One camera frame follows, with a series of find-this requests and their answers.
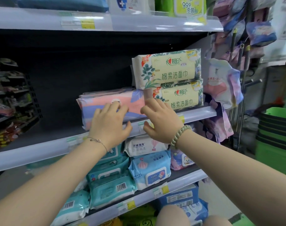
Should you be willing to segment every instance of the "yellow price tag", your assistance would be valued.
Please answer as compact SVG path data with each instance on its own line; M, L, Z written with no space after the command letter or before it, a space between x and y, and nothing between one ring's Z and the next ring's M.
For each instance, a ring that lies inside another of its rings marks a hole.
M83 29L95 29L95 22L94 19L90 19L90 20L81 20L81 27Z
M182 121L183 123L185 123L185 117L184 117L184 116L179 116L179 118L181 119L181 121Z
M136 208L136 203L134 202L134 200L127 203L127 209L128 210L132 210L134 208Z
M163 194L164 194L164 195L169 193L169 188L168 188L167 185L166 185L166 186L163 186L163 187L162 187L162 190L163 190Z
M204 17L204 16L201 16L197 19L200 23L203 23L204 25L206 25L208 22L207 22L207 19Z

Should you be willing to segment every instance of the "blue shield logo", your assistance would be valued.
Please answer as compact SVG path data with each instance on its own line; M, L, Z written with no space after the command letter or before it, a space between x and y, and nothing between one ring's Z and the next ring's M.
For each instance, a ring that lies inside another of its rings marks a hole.
M117 0L118 6L122 11L126 10L127 0Z

